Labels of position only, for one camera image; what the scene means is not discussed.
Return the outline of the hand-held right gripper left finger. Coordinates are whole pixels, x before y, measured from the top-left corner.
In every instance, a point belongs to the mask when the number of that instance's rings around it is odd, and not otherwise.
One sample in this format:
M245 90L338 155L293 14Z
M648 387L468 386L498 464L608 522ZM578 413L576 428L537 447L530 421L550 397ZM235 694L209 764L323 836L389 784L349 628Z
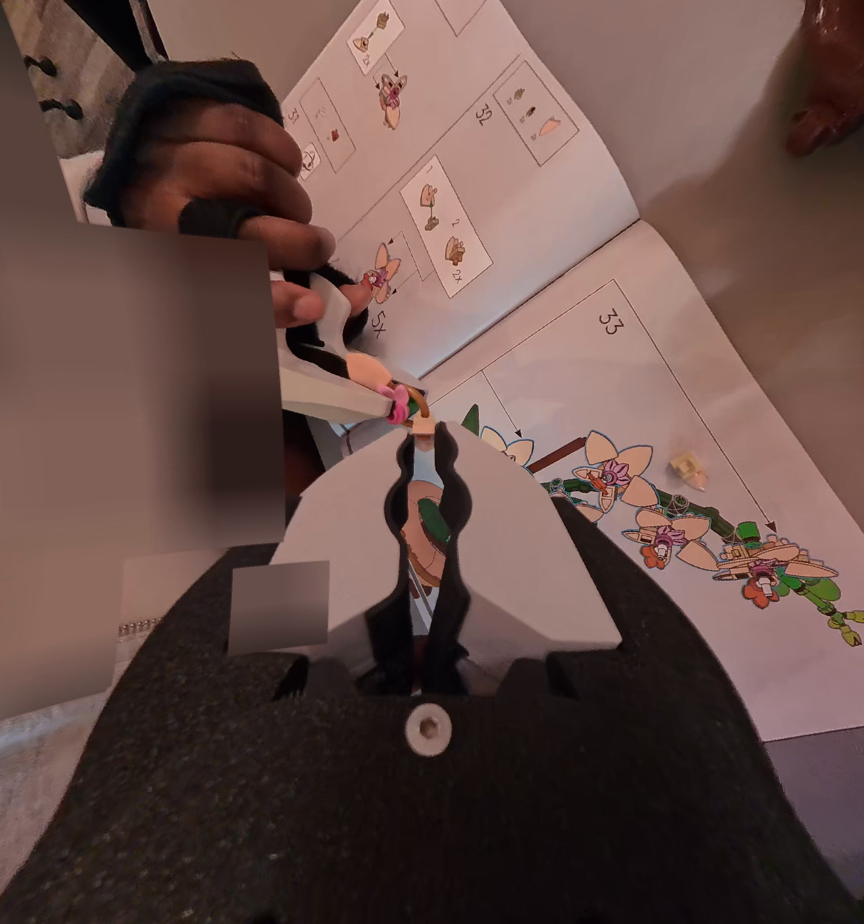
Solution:
M408 518L414 438L391 432L343 459L300 497L273 565L328 562L326 641L269 650L343 663L369 694L413 691Z

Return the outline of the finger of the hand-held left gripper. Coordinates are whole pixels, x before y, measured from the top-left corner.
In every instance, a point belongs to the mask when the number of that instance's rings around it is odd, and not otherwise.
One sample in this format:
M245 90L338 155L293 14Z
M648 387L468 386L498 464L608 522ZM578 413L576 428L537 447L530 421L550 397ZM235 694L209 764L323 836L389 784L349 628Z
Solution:
M284 410L336 424L385 419L391 399L366 386L327 372L297 357L281 360Z

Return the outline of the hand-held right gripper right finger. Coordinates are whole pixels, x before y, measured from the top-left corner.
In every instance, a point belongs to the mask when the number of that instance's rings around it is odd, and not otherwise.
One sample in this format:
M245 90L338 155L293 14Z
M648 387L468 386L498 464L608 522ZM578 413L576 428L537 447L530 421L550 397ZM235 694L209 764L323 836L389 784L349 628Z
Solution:
M429 690L464 691L464 657L499 683L518 659L618 648L620 631L530 473L459 423L438 424L435 453L449 546Z

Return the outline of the pink and gold flower assembly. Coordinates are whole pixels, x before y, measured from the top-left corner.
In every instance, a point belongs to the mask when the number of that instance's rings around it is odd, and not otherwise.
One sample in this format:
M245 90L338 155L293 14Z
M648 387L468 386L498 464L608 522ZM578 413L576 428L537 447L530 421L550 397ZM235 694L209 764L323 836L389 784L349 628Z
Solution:
M392 424L411 427L412 411L417 410L420 418L431 420L431 411L425 395L402 378L397 378L379 359L356 351L350 351L345 358L348 378L378 393L390 402L387 421Z

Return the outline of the person's left hand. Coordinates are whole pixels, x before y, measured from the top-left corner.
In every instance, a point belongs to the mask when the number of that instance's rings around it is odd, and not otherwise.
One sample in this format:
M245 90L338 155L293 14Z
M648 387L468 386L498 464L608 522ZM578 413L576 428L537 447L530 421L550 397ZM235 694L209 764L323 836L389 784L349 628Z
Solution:
M311 220L298 181L297 143L276 119L238 103L203 98L121 103L101 159L64 166L91 210L131 229L236 237L264 245L277 328L319 321L324 305L293 272L325 270L335 239Z

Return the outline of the small cream brick piece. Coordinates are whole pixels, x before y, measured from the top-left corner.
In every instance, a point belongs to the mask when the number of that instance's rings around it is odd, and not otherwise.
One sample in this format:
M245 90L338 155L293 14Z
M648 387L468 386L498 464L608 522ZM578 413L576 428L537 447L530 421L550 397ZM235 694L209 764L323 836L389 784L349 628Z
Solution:
M692 452L682 452L669 460L669 468L694 491L707 491L709 477L703 463Z

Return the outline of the building instruction booklet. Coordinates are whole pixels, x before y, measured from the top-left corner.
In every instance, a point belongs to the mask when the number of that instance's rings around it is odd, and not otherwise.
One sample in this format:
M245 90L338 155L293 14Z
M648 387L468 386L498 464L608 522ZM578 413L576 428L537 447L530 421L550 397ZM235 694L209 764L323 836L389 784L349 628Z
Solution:
M302 2L338 29L287 90L291 2L146 6L169 58L281 97L363 348L655 578L766 741L864 726L864 533L505 3Z

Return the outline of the pink brick flower pot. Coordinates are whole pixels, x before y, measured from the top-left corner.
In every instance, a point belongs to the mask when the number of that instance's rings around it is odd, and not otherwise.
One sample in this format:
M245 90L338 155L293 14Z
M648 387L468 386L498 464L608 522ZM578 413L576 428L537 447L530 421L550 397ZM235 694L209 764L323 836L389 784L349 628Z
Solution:
M786 150L808 156L864 124L864 1L806 1L800 21L808 83Z

